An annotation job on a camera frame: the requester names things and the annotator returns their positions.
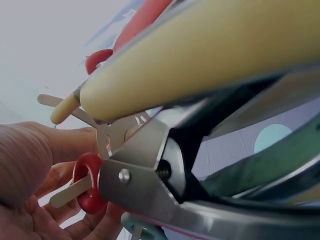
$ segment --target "red ring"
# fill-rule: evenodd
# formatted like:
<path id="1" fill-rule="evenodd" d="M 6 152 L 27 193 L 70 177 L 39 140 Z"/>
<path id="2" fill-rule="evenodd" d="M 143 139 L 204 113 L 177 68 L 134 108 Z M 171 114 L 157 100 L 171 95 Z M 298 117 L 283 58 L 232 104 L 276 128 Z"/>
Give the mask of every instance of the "red ring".
<path id="1" fill-rule="evenodd" d="M 97 65 L 106 61 L 112 54 L 113 51 L 111 49 L 103 49 L 91 54 L 84 63 L 86 72 L 89 75 L 92 74 L 97 69 Z"/>
<path id="2" fill-rule="evenodd" d="M 86 191 L 77 196 L 76 200 L 81 207 L 88 214 L 97 214 L 105 209 L 108 201 L 100 198 L 98 191 L 98 173 L 100 166 L 103 163 L 102 159 L 94 153 L 85 153 L 80 156 L 73 168 L 73 183 L 87 176 L 88 172 L 92 180 L 92 195 Z"/>

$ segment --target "bolt head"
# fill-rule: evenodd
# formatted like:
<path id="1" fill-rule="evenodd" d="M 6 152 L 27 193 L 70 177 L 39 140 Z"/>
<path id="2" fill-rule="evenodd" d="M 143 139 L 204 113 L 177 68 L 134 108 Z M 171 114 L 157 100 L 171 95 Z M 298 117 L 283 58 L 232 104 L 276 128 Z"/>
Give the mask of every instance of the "bolt head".
<path id="1" fill-rule="evenodd" d="M 120 180 L 121 183 L 127 184 L 129 182 L 129 180 L 130 180 L 130 172 L 129 172 L 129 170 L 126 169 L 126 168 L 121 169 L 121 171 L 119 172 L 118 177 L 119 177 L 119 180 Z"/>

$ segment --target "yellow foam padding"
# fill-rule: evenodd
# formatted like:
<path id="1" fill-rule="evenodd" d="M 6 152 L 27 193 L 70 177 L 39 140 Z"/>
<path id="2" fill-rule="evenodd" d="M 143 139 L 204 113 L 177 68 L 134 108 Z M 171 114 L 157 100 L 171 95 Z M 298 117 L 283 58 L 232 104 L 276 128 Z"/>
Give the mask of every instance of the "yellow foam padding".
<path id="1" fill-rule="evenodd" d="M 320 1 L 199 0 L 94 74 L 85 111 L 114 120 L 320 60 Z"/>

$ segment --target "red foam padding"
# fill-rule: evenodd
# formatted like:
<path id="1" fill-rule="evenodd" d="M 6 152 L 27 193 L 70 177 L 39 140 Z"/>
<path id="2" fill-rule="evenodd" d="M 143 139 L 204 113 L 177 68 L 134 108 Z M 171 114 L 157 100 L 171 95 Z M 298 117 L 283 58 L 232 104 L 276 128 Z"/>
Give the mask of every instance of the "red foam padding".
<path id="1" fill-rule="evenodd" d="M 151 25 L 173 0 L 145 0 L 117 38 L 113 51 L 118 51 Z"/>

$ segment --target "hand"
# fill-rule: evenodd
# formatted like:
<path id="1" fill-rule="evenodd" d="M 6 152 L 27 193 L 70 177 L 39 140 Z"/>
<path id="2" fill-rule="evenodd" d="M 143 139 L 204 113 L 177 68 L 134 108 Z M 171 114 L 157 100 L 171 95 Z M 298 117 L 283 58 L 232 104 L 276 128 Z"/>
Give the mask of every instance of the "hand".
<path id="1" fill-rule="evenodd" d="M 76 201 L 61 208 L 41 207 L 38 199 L 71 178 L 75 161 L 97 153 L 96 130 L 59 130 L 34 122 L 0 125 L 0 239 L 115 240 L 122 210 L 105 211 L 61 229 L 80 210 Z"/>

